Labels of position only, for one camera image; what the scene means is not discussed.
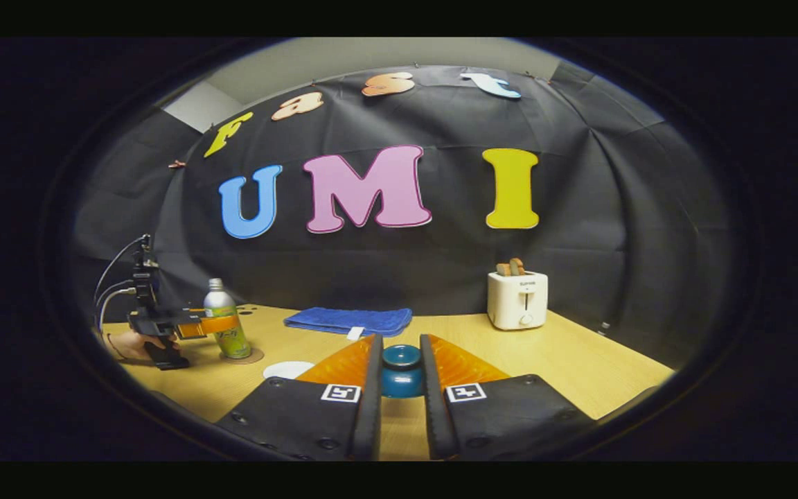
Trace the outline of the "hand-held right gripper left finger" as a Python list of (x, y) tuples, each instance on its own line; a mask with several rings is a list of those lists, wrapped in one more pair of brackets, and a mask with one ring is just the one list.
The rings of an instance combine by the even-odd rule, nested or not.
[(216, 426), (294, 460), (376, 460), (382, 352), (368, 335), (295, 379), (270, 376)]

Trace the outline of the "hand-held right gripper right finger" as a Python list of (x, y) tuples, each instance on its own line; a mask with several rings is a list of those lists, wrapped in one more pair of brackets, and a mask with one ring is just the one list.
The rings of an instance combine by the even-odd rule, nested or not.
[(427, 438), (434, 460), (532, 460), (596, 421), (535, 374), (509, 376), (436, 335), (422, 335)]

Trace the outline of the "silver green-label water bottle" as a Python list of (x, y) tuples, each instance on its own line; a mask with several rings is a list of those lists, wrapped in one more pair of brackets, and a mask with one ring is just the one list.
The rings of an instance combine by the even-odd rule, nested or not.
[(240, 324), (236, 303), (226, 292), (222, 279), (209, 279), (209, 291), (204, 297), (203, 306), (205, 331), (213, 335), (224, 357), (234, 360), (250, 357), (252, 347)]

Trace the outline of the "round brown coaster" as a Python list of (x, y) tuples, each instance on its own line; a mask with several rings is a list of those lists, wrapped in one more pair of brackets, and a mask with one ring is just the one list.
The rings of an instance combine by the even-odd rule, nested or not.
[(230, 363), (233, 365), (248, 365), (262, 360), (264, 358), (264, 353), (263, 351), (257, 349), (256, 347), (250, 347), (247, 356), (241, 358), (234, 358), (234, 357), (228, 357), (228, 355), (226, 355), (225, 353), (219, 353), (219, 358), (225, 363)]

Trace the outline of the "blue teacup lid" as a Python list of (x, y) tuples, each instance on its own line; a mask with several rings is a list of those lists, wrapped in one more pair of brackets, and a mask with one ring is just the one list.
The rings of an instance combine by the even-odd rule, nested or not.
[(424, 394), (424, 370), (418, 347), (390, 345), (381, 353), (381, 395), (393, 399), (417, 398)]

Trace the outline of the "white-lined blue teacup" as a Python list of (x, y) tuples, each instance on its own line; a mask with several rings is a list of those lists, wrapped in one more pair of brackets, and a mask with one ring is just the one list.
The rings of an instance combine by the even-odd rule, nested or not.
[(280, 361), (269, 365), (263, 370), (263, 378), (282, 377), (285, 379), (297, 379), (308, 370), (314, 367), (310, 361)]

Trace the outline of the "blue towel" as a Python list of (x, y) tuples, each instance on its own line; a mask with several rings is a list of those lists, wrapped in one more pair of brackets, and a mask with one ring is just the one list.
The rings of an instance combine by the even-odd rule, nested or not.
[(362, 335), (383, 335), (390, 338), (401, 334), (411, 323), (411, 309), (343, 310), (314, 307), (301, 310), (284, 319), (286, 326), (348, 335), (353, 328), (363, 329)]

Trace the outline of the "white toaster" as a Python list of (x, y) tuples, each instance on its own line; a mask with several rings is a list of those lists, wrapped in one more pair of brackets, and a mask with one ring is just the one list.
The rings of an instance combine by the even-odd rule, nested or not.
[(538, 328), (546, 322), (549, 278), (538, 272), (520, 276), (488, 275), (487, 314), (501, 331)]

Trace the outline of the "black backdrop cloth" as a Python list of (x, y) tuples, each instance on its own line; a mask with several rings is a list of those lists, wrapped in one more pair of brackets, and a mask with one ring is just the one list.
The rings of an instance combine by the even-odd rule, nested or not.
[[(211, 277), (279, 308), (486, 309), (520, 258), (558, 315), (672, 369), (732, 297), (741, 219), (711, 161), (649, 105), (567, 61), (551, 78), (405, 67), (409, 91), (365, 96), (374, 70), (257, 102), (200, 134), (161, 110), (99, 153), (72, 226), (91, 298), (122, 247), (151, 234), (167, 304)], [(185, 168), (168, 168), (172, 161)]]

